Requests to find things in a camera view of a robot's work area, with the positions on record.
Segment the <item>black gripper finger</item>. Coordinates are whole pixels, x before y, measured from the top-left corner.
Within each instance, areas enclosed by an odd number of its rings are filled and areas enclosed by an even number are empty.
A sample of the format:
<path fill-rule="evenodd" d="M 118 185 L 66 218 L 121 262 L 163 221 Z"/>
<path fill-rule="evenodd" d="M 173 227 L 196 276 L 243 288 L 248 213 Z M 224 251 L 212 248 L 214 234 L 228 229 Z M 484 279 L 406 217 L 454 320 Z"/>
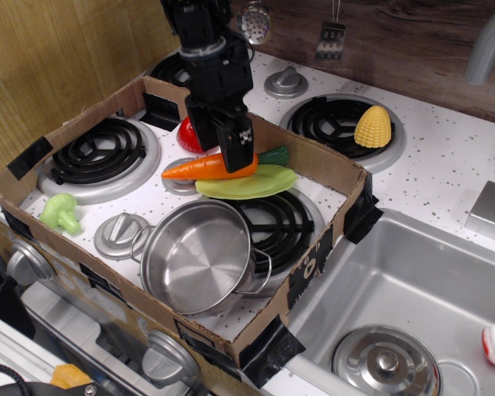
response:
<path fill-rule="evenodd" d="M 203 107 L 188 107 L 187 113 L 196 138 L 203 151 L 209 151 L 219 145 L 212 113 Z"/>
<path fill-rule="evenodd" d="M 217 135 L 227 173 L 240 171 L 252 164 L 254 136 L 252 122 L 246 115 L 222 122 Z"/>

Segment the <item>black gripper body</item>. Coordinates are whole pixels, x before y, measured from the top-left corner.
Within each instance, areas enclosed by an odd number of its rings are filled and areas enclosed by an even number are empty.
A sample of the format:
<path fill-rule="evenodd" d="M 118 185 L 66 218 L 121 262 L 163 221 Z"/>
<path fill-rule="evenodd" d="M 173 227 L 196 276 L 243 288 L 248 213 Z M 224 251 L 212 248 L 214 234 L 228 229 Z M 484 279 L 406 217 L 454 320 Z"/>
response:
<path fill-rule="evenodd" d="M 206 41 L 196 36 L 181 42 L 181 58 L 191 92 L 186 108 L 194 124 L 247 122 L 244 96 L 253 88 L 248 43 L 240 36 Z"/>

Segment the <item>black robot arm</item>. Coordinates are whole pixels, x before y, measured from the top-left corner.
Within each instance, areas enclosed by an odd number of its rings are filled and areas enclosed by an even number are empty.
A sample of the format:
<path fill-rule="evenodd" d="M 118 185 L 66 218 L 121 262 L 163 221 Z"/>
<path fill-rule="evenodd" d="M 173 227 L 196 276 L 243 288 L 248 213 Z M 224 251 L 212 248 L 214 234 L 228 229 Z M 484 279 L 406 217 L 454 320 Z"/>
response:
<path fill-rule="evenodd" d="M 244 96 L 253 89 L 245 39 L 229 28 L 228 1 L 163 1 L 189 75 L 185 104 L 201 148 L 220 148 L 226 172 L 254 160 L 254 133 Z"/>

